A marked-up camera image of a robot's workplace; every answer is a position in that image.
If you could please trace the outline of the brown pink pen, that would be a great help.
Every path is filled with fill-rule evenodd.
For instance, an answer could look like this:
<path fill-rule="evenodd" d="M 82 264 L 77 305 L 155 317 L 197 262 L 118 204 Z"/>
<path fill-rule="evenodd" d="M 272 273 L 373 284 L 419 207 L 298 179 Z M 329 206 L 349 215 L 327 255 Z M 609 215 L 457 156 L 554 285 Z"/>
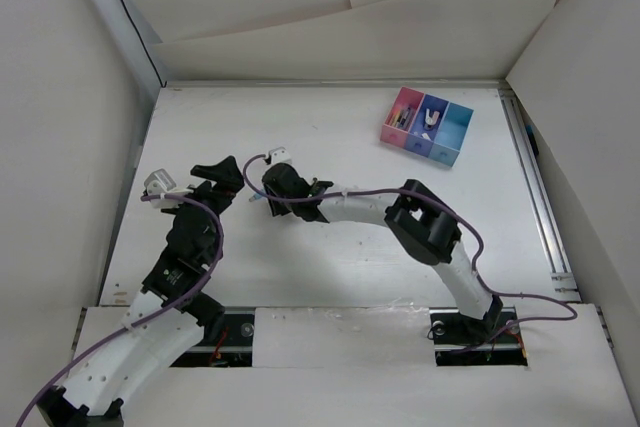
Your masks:
<path fill-rule="evenodd" d="M 407 131 L 407 132 L 410 131 L 410 129 L 411 129 L 411 127 L 412 127 L 412 125 L 413 125 L 413 123 L 415 121 L 417 113 L 418 113 L 418 109 L 417 108 L 411 110 L 410 116 L 407 118 L 407 120 L 405 122 L 405 125 L 404 125 L 404 130 L 405 131 Z"/>

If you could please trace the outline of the pink white stapler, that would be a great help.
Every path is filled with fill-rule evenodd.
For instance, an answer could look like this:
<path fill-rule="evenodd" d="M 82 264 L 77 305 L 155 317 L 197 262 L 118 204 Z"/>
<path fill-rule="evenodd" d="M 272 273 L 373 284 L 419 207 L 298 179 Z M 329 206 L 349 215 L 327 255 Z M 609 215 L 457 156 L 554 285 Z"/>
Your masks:
<path fill-rule="evenodd" d="M 427 108 L 425 110 L 424 129 L 425 130 L 434 129 L 438 125 L 440 117 L 441 117 L 440 110 Z"/>

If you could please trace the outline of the blue teal gel pen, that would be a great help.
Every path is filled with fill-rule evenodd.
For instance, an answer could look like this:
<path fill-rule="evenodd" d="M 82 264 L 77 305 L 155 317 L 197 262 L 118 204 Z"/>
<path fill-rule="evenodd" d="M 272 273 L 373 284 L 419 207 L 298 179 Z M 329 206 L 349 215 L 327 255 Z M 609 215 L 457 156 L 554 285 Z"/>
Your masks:
<path fill-rule="evenodd" d="M 408 109 L 408 112 L 405 114 L 405 117 L 404 117 L 403 121 L 400 124 L 400 128 L 403 129 L 403 130 L 404 130 L 405 122 L 406 122 L 407 118 L 410 116 L 411 110 L 414 109 L 414 108 L 412 106 L 409 106 L 409 107 L 407 107 L 407 109 Z"/>

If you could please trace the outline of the pale yellow highlighter pen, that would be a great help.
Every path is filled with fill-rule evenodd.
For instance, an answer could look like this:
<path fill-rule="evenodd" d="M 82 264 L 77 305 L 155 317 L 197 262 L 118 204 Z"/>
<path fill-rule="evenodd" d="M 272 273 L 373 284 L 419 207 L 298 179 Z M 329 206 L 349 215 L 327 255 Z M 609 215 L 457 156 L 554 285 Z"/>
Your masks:
<path fill-rule="evenodd" d="M 394 110 L 394 112 L 392 113 L 391 118 L 390 118 L 390 120 L 389 120 L 389 123 L 388 123 L 388 125 L 389 125 L 389 126 L 392 126 L 392 122 L 393 122 L 393 119 L 394 119 L 394 118 L 395 118 L 395 116 L 396 116 L 396 113 L 397 113 L 399 110 L 403 109 L 403 108 L 404 108 L 404 107 L 403 107 L 403 106 L 401 106 L 401 107 L 399 107 L 399 108 L 397 108 L 397 109 L 395 109 L 395 110 Z"/>

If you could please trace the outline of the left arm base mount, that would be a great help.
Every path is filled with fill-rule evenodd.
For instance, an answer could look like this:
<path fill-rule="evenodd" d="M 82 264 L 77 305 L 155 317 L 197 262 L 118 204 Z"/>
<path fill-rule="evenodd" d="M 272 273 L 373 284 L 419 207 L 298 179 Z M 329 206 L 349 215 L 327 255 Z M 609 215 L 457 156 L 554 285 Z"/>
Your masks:
<path fill-rule="evenodd" d="M 174 368 L 244 368 L 253 364 L 255 307 L 226 307 L 204 338 L 178 357 Z"/>

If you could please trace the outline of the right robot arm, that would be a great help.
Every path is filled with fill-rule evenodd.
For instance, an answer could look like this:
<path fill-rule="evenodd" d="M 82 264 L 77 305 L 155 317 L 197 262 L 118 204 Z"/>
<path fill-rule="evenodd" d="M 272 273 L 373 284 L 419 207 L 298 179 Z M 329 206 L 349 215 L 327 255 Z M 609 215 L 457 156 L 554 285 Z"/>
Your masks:
<path fill-rule="evenodd" d="M 434 269 L 455 300 L 463 338 L 489 339 L 499 326 L 502 301 L 482 285 L 462 242 L 458 220 L 432 191 L 409 179 L 403 192 L 365 194 L 330 181 L 304 180 L 291 165 L 278 163 L 262 177 L 274 216 L 289 213 L 306 222 L 353 222 L 387 227 L 415 261 Z"/>

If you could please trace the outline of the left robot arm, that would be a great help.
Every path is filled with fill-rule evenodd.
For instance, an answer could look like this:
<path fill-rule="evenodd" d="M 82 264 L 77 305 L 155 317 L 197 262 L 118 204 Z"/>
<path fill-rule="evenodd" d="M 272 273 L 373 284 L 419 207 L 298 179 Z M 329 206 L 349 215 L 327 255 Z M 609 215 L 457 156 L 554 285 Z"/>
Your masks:
<path fill-rule="evenodd" d="M 186 350 L 222 334 L 225 309 L 203 288 L 223 255 L 220 216 L 245 183 L 232 156 L 190 173 L 201 184 L 180 187 L 163 169 L 145 180 L 142 201 L 173 218 L 166 245 L 119 328 L 39 395 L 47 425 L 123 425 L 125 407 L 141 388 Z"/>

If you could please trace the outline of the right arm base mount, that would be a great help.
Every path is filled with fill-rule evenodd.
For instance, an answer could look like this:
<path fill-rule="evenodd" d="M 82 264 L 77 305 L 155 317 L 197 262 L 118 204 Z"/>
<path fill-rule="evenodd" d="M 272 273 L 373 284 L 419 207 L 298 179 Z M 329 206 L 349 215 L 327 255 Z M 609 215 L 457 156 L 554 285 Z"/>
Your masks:
<path fill-rule="evenodd" d="M 429 311 L 430 325 L 425 336 L 433 342 L 438 367 L 523 366 L 527 353 L 518 326 L 496 336 L 509 322 L 518 319 L 514 307 L 506 307 L 498 315 L 496 325 L 488 332 L 476 328 L 455 308 Z"/>

